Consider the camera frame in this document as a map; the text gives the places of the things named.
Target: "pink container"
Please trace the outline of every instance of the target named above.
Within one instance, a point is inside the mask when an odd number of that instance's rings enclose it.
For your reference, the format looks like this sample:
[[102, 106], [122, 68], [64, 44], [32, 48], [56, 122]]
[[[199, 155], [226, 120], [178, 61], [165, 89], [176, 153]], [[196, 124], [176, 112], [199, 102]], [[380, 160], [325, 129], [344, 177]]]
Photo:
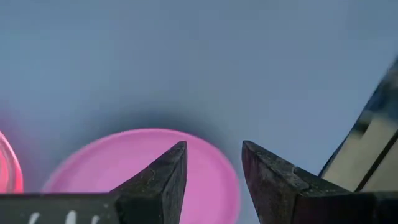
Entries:
[[57, 169], [44, 192], [108, 192], [179, 141], [186, 141], [188, 146], [187, 186], [180, 223], [235, 223], [240, 193], [232, 165], [208, 142], [168, 129], [137, 129], [94, 141]]
[[24, 182], [18, 159], [0, 132], [0, 194], [22, 193]]

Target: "black metal jaw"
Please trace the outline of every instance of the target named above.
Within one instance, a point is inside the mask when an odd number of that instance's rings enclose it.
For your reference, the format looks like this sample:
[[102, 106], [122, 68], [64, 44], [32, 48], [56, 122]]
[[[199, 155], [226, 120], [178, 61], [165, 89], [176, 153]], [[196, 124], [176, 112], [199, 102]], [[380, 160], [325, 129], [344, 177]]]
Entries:
[[186, 181], [179, 142], [108, 194], [0, 195], [0, 223], [178, 224]]
[[358, 193], [325, 181], [250, 141], [243, 170], [260, 223], [398, 223], [398, 193]]

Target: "gray background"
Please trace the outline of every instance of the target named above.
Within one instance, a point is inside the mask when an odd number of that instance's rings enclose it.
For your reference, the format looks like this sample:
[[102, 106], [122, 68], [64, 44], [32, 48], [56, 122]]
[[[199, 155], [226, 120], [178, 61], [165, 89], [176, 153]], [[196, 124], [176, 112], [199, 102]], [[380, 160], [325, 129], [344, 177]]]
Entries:
[[398, 1], [0, 0], [0, 129], [38, 191], [101, 136], [243, 139], [318, 173], [398, 47]]

